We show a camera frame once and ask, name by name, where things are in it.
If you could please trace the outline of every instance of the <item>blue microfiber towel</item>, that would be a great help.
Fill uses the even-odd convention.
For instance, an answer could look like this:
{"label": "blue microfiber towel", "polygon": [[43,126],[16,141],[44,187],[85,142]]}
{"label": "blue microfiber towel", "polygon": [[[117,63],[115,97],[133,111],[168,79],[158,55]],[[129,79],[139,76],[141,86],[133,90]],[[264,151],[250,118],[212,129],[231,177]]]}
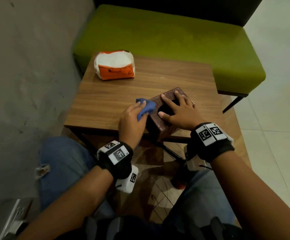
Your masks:
{"label": "blue microfiber towel", "polygon": [[143,101],[146,101],[146,106],[137,115],[137,121],[139,121],[142,118],[143,114],[154,111],[155,107],[156,107],[156,103],[153,102],[153,101],[149,101],[149,100],[144,99],[144,98],[137,98],[136,99],[136,103],[139,102],[139,101],[140,101],[140,104],[142,104]]}

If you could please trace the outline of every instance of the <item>wooden table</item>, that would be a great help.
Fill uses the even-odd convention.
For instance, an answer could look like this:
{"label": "wooden table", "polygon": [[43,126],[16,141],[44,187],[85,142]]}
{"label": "wooden table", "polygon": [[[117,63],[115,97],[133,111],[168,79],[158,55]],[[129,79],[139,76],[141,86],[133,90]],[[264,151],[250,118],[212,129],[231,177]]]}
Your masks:
{"label": "wooden table", "polygon": [[[120,116],[135,99],[150,99],[176,87],[191,98],[204,119],[225,127],[210,65],[135,56],[135,78],[103,81],[95,73],[94,58],[64,123],[81,140],[81,134],[117,136]],[[164,141],[186,143],[189,137],[190,131],[179,130]]]}

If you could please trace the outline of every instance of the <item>brown tissue box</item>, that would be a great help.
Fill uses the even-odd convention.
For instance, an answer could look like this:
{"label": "brown tissue box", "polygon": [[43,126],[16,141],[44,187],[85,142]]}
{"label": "brown tissue box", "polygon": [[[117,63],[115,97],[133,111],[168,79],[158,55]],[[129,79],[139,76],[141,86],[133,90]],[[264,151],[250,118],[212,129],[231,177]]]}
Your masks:
{"label": "brown tissue box", "polygon": [[[163,94],[167,98],[172,100],[175,104],[179,105],[179,101],[174,94],[176,90],[181,95],[187,96],[180,88],[174,88],[172,90],[164,92]],[[161,117],[159,117],[158,112],[160,111],[163,111],[164,113],[169,114],[169,115],[174,115],[173,110],[162,100],[161,95],[157,95],[156,97],[153,97],[149,100],[155,102],[156,107],[155,107],[155,111],[151,112],[148,116],[148,119],[146,122],[146,129],[148,130],[149,135],[152,140],[160,141],[164,137],[175,133],[179,129],[176,126],[171,125],[170,123],[164,121]]]}

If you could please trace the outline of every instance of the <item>left hand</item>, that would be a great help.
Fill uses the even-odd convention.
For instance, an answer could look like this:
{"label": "left hand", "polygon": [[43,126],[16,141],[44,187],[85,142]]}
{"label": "left hand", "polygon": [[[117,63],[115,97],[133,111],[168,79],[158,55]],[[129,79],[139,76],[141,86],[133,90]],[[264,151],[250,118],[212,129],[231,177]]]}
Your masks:
{"label": "left hand", "polygon": [[137,102],[130,105],[122,114],[118,124],[119,141],[125,142],[133,150],[138,145],[145,130],[147,114],[137,121],[137,115],[145,107],[146,101],[142,104]]}

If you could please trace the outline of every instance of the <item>gray wall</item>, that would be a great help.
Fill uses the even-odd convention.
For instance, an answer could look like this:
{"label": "gray wall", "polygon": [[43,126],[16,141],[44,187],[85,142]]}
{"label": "gray wall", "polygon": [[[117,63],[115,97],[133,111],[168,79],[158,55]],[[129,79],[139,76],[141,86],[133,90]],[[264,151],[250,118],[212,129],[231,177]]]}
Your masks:
{"label": "gray wall", "polygon": [[0,0],[0,198],[36,195],[39,148],[75,98],[72,46],[93,12],[92,0]]}

